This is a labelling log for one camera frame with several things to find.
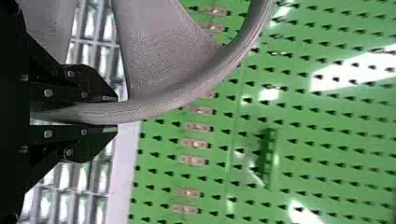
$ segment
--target screw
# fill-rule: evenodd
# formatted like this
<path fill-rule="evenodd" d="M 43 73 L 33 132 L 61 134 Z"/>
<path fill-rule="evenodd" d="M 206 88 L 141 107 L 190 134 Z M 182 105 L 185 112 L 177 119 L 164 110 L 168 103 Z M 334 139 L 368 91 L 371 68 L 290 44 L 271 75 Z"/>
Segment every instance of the screw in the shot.
<path fill-rule="evenodd" d="M 64 152 L 64 155 L 65 155 L 66 157 L 71 157 L 71 156 L 73 156 L 73 153 L 74 153 L 73 149 L 68 148 L 68 149 Z"/>
<path fill-rule="evenodd" d="M 53 132 L 51 130 L 46 130 L 44 132 L 44 137 L 45 138 L 51 138 L 53 136 Z"/>
<path fill-rule="evenodd" d="M 192 146 L 193 146 L 193 147 L 198 147 L 198 146 L 199 146 L 199 143 L 198 143 L 197 141 L 193 141 L 193 142 L 192 142 Z"/>
<path fill-rule="evenodd" d="M 29 75 L 27 75 L 27 74 L 20 75 L 20 81 L 28 82 L 29 81 Z"/>
<path fill-rule="evenodd" d="M 52 97 L 53 96 L 53 90 L 50 90 L 50 89 L 44 90 L 44 96 L 45 97 Z"/>
<path fill-rule="evenodd" d="M 82 135 L 82 136 L 87 135 L 87 133 L 88 133 L 88 131 L 87 131 L 86 129 L 81 130 L 81 135 Z"/>
<path fill-rule="evenodd" d="M 87 92 L 84 91 L 84 92 L 81 93 L 81 98 L 85 99 L 87 97 L 88 97 L 88 93 Z"/>
<path fill-rule="evenodd" d="M 68 71 L 68 72 L 67 72 L 67 76 L 68 76 L 69 78 L 73 78 L 73 77 L 76 76 L 76 73 L 73 72 L 73 71 Z"/>

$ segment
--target metal grating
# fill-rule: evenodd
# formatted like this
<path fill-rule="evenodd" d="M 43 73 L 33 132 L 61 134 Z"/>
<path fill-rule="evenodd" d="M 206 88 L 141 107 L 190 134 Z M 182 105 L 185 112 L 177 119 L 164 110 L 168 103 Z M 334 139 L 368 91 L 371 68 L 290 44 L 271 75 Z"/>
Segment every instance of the metal grating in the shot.
<path fill-rule="evenodd" d="M 181 2 L 196 21 L 225 27 L 221 42 L 248 9 Z M 205 14 L 210 6 L 228 16 Z M 130 223 L 392 222 L 396 2 L 278 6 L 241 67 L 193 103 L 210 112 L 188 106 L 143 122 Z"/>
<path fill-rule="evenodd" d="M 95 67 L 119 97 L 125 97 L 120 48 L 109 1 L 79 1 L 66 63 Z M 49 123 L 31 120 L 31 124 Z M 116 145 L 121 150 L 116 138 L 91 162 L 59 163 L 25 195 L 20 223 L 106 223 Z"/>

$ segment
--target black mount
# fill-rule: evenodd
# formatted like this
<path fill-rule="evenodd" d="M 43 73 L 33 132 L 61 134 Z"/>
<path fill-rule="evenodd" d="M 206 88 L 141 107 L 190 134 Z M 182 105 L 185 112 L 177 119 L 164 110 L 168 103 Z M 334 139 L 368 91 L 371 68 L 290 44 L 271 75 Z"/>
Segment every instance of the black mount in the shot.
<path fill-rule="evenodd" d="M 30 111 L 118 101 L 89 66 L 59 64 L 26 32 L 14 0 L 0 3 L 0 223 L 16 223 L 24 194 L 58 162 L 90 161 L 117 135 L 117 126 L 30 126 Z"/>

